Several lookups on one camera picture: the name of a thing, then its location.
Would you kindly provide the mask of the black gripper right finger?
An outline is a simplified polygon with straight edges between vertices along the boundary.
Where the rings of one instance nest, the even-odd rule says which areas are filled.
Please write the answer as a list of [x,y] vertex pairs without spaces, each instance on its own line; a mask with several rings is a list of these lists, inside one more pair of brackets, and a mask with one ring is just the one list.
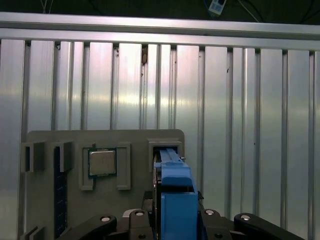
[[301,237],[252,213],[229,220],[213,209],[199,212],[201,240],[300,240]]

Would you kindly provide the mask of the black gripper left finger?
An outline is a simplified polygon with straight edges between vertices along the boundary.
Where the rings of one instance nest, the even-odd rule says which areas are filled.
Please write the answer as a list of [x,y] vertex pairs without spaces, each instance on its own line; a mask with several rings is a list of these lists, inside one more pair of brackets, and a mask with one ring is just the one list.
[[152,240],[149,214],[133,210],[120,220],[111,214],[99,214],[62,235],[63,240]]

